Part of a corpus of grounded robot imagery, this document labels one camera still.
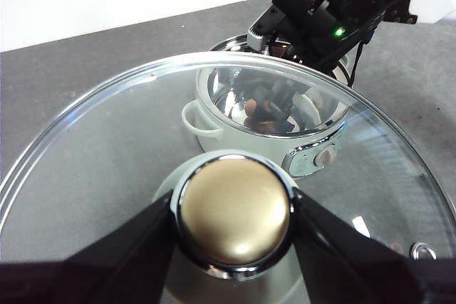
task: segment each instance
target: glass lid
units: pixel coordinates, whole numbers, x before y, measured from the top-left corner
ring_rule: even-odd
[[[214,120],[273,135],[266,144],[258,137],[265,152],[275,149],[275,142],[289,141],[287,135],[343,122],[337,158],[297,179],[302,191],[405,256],[417,242],[431,246],[438,258],[455,256],[451,203],[410,139],[378,108],[296,63],[206,52],[148,63],[106,81],[29,145],[1,185],[0,261],[62,260],[144,209],[176,167],[204,152],[181,116],[199,96],[218,113]],[[281,97],[291,99],[283,106],[288,112],[259,113],[260,119],[249,123],[251,99],[280,104]],[[268,121],[280,125],[264,125]]]

